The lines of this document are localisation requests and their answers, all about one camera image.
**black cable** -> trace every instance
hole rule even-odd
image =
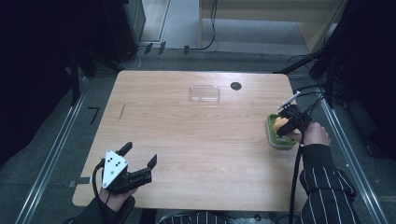
[[[95,200],[97,201],[97,203],[99,205],[99,208],[102,210],[103,216],[105,215],[105,212],[104,212],[104,207],[102,206],[100,198],[99,198],[98,188],[96,187],[96,174],[97,174],[97,172],[99,171],[100,168],[104,168],[104,167],[105,167],[105,159],[101,159],[99,164],[97,164],[95,166],[95,168],[93,169],[93,173],[92,173],[93,193],[95,195]]]
[[[211,20],[212,30],[213,30],[212,40],[204,48],[200,48],[200,49],[194,48],[194,49],[189,49],[189,50],[191,50],[191,51],[194,51],[194,50],[200,51],[200,50],[208,49],[210,46],[212,46],[213,42],[215,41],[215,38],[216,38],[215,21],[216,21],[216,15],[217,15],[217,11],[218,11],[218,1],[219,0],[214,0],[213,1],[212,10],[211,10],[211,13],[210,13],[210,20]]]
[[[111,195],[111,192],[109,192],[109,193],[108,193],[108,196],[107,196],[107,199],[106,199],[106,202],[105,202],[105,204],[107,204],[107,203],[108,203],[108,200],[110,199],[110,195]]]
[[[285,218],[285,217],[289,217],[289,214],[286,214],[286,215],[277,217],[277,218],[275,219],[274,223],[275,223],[275,224],[279,224],[280,219]]]

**striped sleeve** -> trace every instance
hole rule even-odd
[[[301,223],[360,223],[352,207],[356,190],[346,174],[332,164],[328,147],[305,148],[303,152],[304,169],[300,174],[300,182],[308,199],[303,207]],[[327,162],[321,166],[320,159],[315,162],[306,159],[309,150],[320,155]]]

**gray floor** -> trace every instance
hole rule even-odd
[[[176,2],[177,0],[172,0],[172,6],[175,6]],[[166,33],[166,28],[163,38],[167,39],[167,47],[171,46],[174,41],[174,38]],[[187,37],[182,41],[175,40],[174,43],[183,43],[183,46],[193,46],[193,44],[196,44],[193,38],[188,39]],[[260,52],[240,52],[240,50],[220,49],[219,47],[217,52],[191,51],[187,55],[184,55],[183,51],[171,49],[166,49],[163,54],[159,54],[157,49],[153,49],[148,54],[144,52],[139,54],[141,63],[135,57],[124,65],[130,68],[137,67],[139,70],[266,73],[286,67],[292,55],[304,54],[302,49],[301,51],[299,49],[297,51],[288,51],[289,49],[284,49],[282,45],[278,45],[277,48],[279,49],[277,54],[264,52],[264,49],[261,49]],[[44,186],[44,191],[38,193],[39,201],[36,207],[32,207],[31,209],[33,215],[28,218],[30,219],[30,223],[62,223],[63,220],[76,216],[82,210],[81,207],[75,207],[72,204],[72,196],[75,189],[68,187],[68,184],[69,181],[78,180],[79,178],[98,124],[103,115],[106,101],[117,77],[117,74],[107,67],[101,64],[97,65],[99,73],[96,77],[90,78],[88,82],[88,88],[81,109],[62,147],[62,153],[59,158],[56,158],[57,162],[50,175],[49,182]],[[306,67],[302,67],[298,71],[289,74],[290,83],[293,88],[312,84],[312,80],[307,76],[307,71],[308,69]],[[315,96],[308,96],[299,99],[297,102],[301,107],[306,107],[314,101]],[[31,144],[0,168],[0,190],[3,192],[0,195],[0,223],[14,223],[17,220],[27,200],[30,189],[49,155],[57,133],[63,125],[64,119],[70,109],[70,102],[71,93],[69,92],[42,125]],[[94,111],[88,109],[88,106],[100,107],[99,115],[93,124],[90,123]],[[353,146],[355,155],[359,158],[361,167],[368,177],[368,181],[375,190],[389,218],[389,223],[394,223],[395,221],[393,220],[396,220],[396,215],[394,214],[396,180],[393,178],[394,174],[392,171],[396,170],[395,160],[380,160],[370,157],[365,151],[364,139],[359,135],[353,118],[339,105],[334,110]],[[335,140],[336,138],[332,132],[330,123],[320,106],[315,110],[313,119],[322,123],[330,132],[331,138],[334,139],[332,141],[332,153],[336,165],[344,170],[351,179],[354,179],[349,171],[345,156]],[[354,202],[354,207],[362,223],[373,223],[361,195]],[[138,223],[140,213],[141,210],[136,208],[130,215],[127,223]]]

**black round hole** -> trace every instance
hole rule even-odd
[[[233,82],[231,83],[231,89],[235,90],[235,91],[239,91],[241,90],[242,85],[239,82]]]

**person's arm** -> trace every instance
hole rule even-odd
[[[308,199],[301,213],[302,223],[360,223],[352,202],[356,190],[346,174],[332,162],[330,139],[318,123],[310,124],[305,132],[303,147],[304,169],[300,182]]]
[[[122,223],[132,208],[136,189],[125,194],[110,194],[105,189],[99,192],[100,204],[94,198],[90,204],[77,216],[69,218],[64,224],[115,224]]]

